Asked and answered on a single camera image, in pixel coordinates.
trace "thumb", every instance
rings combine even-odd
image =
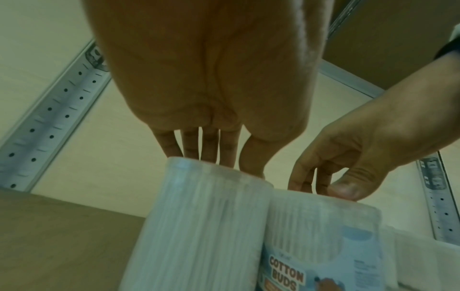
[[[385,155],[363,154],[353,167],[327,188],[328,195],[353,201],[369,196],[391,171],[388,161]]]

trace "cotton buds container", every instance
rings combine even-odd
[[[170,158],[122,291],[254,291],[272,186],[239,171]]]
[[[257,290],[385,290],[380,221],[373,207],[275,190]]]

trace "black wristband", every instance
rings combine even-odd
[[[442,49],[437,52],[435,59],[442,57],[450,52],[456,51],[460,54],[460,36],[454,38],[451,42],[442,47]]]

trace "fingernail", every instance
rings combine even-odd
[[[329,186],[329,190],[333,191],[334,196],[342,197],[348,200],[357,200],[361,196],[356,184],[331,184]]]

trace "product label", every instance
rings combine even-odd
[[[320,264],[264,244],[256,291],[384,290],[380,244],[371,232],[344,227],[340,252]]]

